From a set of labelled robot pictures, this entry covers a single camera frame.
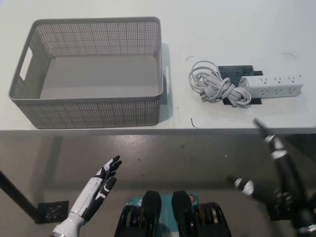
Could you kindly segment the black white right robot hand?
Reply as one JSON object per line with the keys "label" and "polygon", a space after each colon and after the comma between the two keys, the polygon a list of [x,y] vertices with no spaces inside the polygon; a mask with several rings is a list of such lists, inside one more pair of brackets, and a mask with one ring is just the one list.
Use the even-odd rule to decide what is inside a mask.
{"label": "black white right robot hand", "polygon": [[308,198],[306,187],[291,155],[279,137],[270,132],[260,120],[255,118],[253,123],[268,146],[280,187],[271,192],[250,179],[232,175],[227,177],[228,183],[247,197],[262,203],[270,220],[289,220],[300,234],[315,232],[316,205],[312,198]]}

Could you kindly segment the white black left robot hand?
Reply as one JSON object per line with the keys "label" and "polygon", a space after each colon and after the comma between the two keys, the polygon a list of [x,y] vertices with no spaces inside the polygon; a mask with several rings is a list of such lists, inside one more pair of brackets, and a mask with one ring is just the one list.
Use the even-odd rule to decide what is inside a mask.
{"label": "white black left robot hand", "polygon": [[115,156],[104,164],[87,182],[76,199],[70,213],[88,222],[100,208],[116,182],[116,170],[122,164],[120,156]]}

